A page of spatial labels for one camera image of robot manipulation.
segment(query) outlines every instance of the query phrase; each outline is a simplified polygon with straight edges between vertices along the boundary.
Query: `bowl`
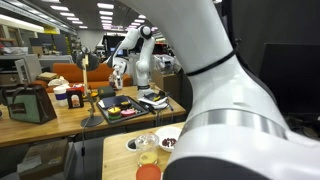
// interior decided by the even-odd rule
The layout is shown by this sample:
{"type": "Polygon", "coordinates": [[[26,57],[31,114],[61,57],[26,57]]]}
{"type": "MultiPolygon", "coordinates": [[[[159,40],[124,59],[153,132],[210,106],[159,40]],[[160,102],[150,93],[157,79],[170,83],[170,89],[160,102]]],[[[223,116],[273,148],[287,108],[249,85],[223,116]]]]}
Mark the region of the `bowl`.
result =
{"type": "Polygon", "coordinates": [[[161,149],[167,152],[173,151],[174,145],[171,146],[171,143],[175,144],[175,142],[178,141],[180,133],[180,128],[172,126],[160,128],[155,132],[155,134],[159,137],[159,146],[161,149]]]}

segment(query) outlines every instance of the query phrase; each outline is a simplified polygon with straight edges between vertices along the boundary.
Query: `wooden countertop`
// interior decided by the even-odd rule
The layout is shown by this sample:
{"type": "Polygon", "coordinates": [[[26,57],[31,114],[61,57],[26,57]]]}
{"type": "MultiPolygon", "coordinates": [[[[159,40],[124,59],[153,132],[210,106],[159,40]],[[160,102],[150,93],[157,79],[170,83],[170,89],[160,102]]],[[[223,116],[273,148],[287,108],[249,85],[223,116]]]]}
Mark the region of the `wooden countertop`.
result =
{"type": "MultiPolygon", "coordinates": [[[[182,128],[184,122],[171,124],[182,128]]],[[[102,162],[102,179],[103,180],[135,180],[138,169],[136,152],[129,151],[125,144],[130,139],[136,138],[147,132],[156,132],[161,127],[135,131],[127,134],[107,137],[103,142],[103,162],[102,162]]],[[[158,148],[158,163],[161,172],[167,167],[167,162],[171,153],[158,148]]]]}
{"type": "MultiPolygon", "coordinates": [[[[136,100],[137,87],[124,87],[122,90],[118,90],[116,93],[117,95],[130,96],[136,100]]],[[[64,137],[80,134],[82,132],[83,128],[80,126],[80,122],[89,117],[89,112],[87,110],[90,108],[90,103],[85,102],[83,108],[68,109],[68,106],[58,106],[58,102],[55,100],[54,94],[49,93],[49,96],[57,114],[57,118],[42,125],[10,119],[7,107],[0,105],[0,109],[3,112],[2,118],[0,118],[0,147],[64,137]]],[[[170,109],[163,110],[161,112],[161,116],[163,118],[168,118],[172,115],[180,116],[186,113],[186,110],[173,99],[169,98],[169,102],[170,105],[173,106],[174,111],[171,112],[170,109]]],[[[98,108],[96,108],[95,115],[102,116],[98,108]]],[[[151,121],[154,119],[155,116],[151,113],[148,113],[146,115],[114,125],[108,124],[107,121],[104,121],[96,127],[86,128],[86,132],[138,122],[151,121]]]]}

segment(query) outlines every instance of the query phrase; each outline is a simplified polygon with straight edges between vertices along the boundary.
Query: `plate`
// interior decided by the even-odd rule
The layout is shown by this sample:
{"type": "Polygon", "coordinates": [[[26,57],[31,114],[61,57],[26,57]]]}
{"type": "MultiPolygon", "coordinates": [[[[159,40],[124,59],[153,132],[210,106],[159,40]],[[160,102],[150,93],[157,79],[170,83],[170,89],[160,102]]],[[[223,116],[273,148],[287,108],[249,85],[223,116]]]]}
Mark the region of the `plate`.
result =
{"type": "Polygon", "coordinates": [[[174,146],[169,146],[169,147],[164,146],[162,142],[167,138],[169,139],[174,138],[176,141],[178,141],[180,133],[181,133],[180,128],[172,127],[172,126],[160,128],[155,132],[155,134],[159,137],[159,146],[161,147],[161,149],[167,152],[172,152],[174,149],[174,146]]]}

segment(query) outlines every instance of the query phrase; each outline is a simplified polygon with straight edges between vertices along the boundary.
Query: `glass cup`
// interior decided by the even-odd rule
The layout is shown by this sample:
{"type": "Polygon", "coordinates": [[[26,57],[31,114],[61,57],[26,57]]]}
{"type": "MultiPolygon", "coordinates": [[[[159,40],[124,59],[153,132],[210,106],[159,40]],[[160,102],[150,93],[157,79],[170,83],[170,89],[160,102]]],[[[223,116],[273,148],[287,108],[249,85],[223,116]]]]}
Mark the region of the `glass cup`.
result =
{"type": "Polygon", "coordinates": [[[135,140],[137,163],[139,166],[145,164],[157,164],[159,137],[154,133],[140,135],[135,140]]]}

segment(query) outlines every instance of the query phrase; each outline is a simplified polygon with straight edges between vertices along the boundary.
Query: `fluorescent light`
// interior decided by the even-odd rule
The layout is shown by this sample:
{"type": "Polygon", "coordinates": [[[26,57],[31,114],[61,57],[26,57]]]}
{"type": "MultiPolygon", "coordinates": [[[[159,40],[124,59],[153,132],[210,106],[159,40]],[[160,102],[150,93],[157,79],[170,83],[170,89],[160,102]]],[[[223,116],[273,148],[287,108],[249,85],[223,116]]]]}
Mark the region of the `fluorescent light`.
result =
{"type": "Polygon", "coordinates": [[[49,18],[48,16],[46,16],[46,15],[44,15],[44,14],[41,14],[41,15],[39,15],[39,16],[42,17],[42,18],[45,18],[45,19],[49,18]]]}
{"type": "Polygon", "coordinates": [[[146,19],[146,16],[144,16],[144,15],[139,15],[138,18],[140,18],[140,19],[146,19]]]}
{"type": "Polygon", "coordinates": [[[42,0],[43,2],[60,3],[59,0],[42,0]]]}
{"type": "Polygon", "coordinates": [[[72,21],[73,24],[83,24],[82,21],[72,21]]]}
{"type": "Polygon", "coordinates": [[[2,15],[2,14],[0,14],[0,20],[1,19],[7,20],[7,21],[10,21],[10,22],[14,22],[14,23],[18,23],[20,25],[36,28],[36,29],[41,30],[41,31],[44,30],[44,28],[41,27],[41,26],[38,26],[38,25],[35,25],[35,24],[31,24],[31,23],[28,23],[28,22],[24,22],[24,21],[21,21],[21,20],[18,20],[18,19],[14,19],[12,17],[5,16],[5,15],[2,15]]]}
{"type": "Polygon", "coordinates": [[[108,21],[108,20],[101,20],[102,23],[112,23],[112,21],[108,21]]]}
{"type": "Polygon", "coordinates": [[[33,14],[40,14],[39,11],[36,11],[36,10],[30,10],[29,12],[33,13],[33,14]]]}
{"type": "Polygon", "coordinates": [[[99,8],[104,8],[104,9],[113,9],[113,4],[105,4],[105,3],[97,3],[99,8]]]}
{"type": "Polygon", "coordinates": [[[79,18],[74,18],[74,17],[67,17],[67,19],[71,21],[79,21],[79,18]]]}
{"type": "Polygon", "coordinates": [[[60,13],[62,16],[74,16],[73,13],[60,13]]]}
{"type": "Polygon", "coordinates": [[[136,19],[136,20],[134,20],[134,22],[144,23],[144,20],[143,19],[136,19]]]}
{"type": "Polygon", "coordinates": [[[24,6],[24,4],[22,4],[21,2],[9,2],[9,3],[11,3],[11,4],[15,5],[15,6],[18,6],[18,7],[24,6]]]}
{"type": "Polygon", "coordinates": [[[99,11],[99,13],[101,15],[109,15],[109,16],[112,16],[113,15],[113,12],[110,12],[110,11],[99,11]]]}
{"type": "Polygon", "coordinates": [[[101,19],[109,19],[109,20],[112,20],[112,17],[109,17],[109,16],[100,16],[101,19]]]}
{"type": "Polygon", "coordinates": [[[64,6],[50,6],[52,9],[54,10],[58,10],[58,11],[69,11],[69,9],[67,7],[64,6]]]}

